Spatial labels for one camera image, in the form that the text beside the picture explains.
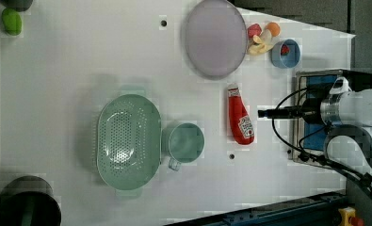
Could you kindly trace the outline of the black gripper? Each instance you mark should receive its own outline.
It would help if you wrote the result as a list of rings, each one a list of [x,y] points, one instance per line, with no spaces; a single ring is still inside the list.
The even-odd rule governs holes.
[[[289,111],[292,119],[303,118],[309,124],[322,124],[320,113],[320,98],[308,98],[302,105],[287,106],[285,109]],[[259,118],[281,119],[283,112],[280,109],[267,109],[258,111]]]

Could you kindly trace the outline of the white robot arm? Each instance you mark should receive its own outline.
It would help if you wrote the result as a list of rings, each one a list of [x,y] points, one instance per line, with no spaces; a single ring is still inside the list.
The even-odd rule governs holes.
[[[372,188],[372,89],[352,89],[340,76],[332,84],[307,86],[293,95],[293,105],[260,110],[258,116],[315,125],[313,132],[287,146],[303,162],[316,162]]]

